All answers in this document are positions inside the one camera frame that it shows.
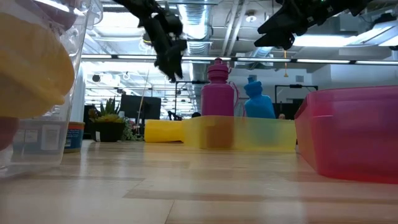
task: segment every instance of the yellow plastic container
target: yellow plastic container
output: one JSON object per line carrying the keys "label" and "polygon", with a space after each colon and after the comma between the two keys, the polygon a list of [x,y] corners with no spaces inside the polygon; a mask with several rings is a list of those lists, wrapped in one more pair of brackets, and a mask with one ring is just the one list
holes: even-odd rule
{"label": "yellow plastic container", "polygon": [[183,141],[182,121],[147,120],[145,142]]}
{"label": "yellow plastic container", "polygon": [[184,143],[202,149],[295,152],[293,121],[202,116],[183,121]]}

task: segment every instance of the plant pot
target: plant pot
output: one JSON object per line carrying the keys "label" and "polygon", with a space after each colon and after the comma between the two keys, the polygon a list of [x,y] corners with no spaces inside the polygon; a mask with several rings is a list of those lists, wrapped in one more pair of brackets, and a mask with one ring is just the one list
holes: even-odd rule
{"label": "plant pot", "polygon": [[125,126],[124,123],[91,123],[91,138],[97,142],[116,142],[122,138]]}

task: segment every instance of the pink water bottle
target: pink water bottle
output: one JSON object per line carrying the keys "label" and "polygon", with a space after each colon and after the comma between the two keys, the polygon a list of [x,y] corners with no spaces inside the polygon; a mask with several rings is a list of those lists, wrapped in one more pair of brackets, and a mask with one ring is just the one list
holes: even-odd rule
{"label": "pink water bottle", "polygon": [[229,68],[222,59],[208,69],[210,84],[201,89],[201,112],[203,116],[234,116],[234,89],[227,84]]}

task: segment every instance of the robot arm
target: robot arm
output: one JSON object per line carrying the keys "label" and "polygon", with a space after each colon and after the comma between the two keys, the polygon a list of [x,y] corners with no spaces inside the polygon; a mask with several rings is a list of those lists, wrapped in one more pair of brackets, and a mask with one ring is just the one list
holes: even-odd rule
{"label": "robot arm", "polygon": [[182,78],[181,59],[182,52],[187,49],[187,41],[180,39],[183,25],[169,11],[168,4],[163,9],[155,0],[114,1],[139,19],[138,27],[145,28],[157,54],[155,66],[173,83],[176,81],[175,76]]}
{"label": "robot arm", "polygon": [[295,40],[293,34],[303,35],[311,26],[320,26],[346,9],[357,16],[373,0],[276,1],[282,4],[282,8],[258,28],[258,33],[265,35],[255,41],[256,47],[282,47],[288,50]]}

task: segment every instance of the bottle cap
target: bottle cap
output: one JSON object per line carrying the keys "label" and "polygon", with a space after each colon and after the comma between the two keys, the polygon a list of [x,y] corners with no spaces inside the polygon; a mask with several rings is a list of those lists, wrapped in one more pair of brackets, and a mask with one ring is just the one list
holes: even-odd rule
{"label": "bottle cap", "polygon": [[244,86],[247,96],[254,97],[256,95],[261,95],[262,86],[260,81],[254,81],[253,77],[248,78],[249,83]]}
{"label": "bottle cap", "polygon": [[229,68],[227,64],[223,63],[221,58],[216,58],[214,65],[210,65],[208,69],[208,77],[222,77],[228,79]]}

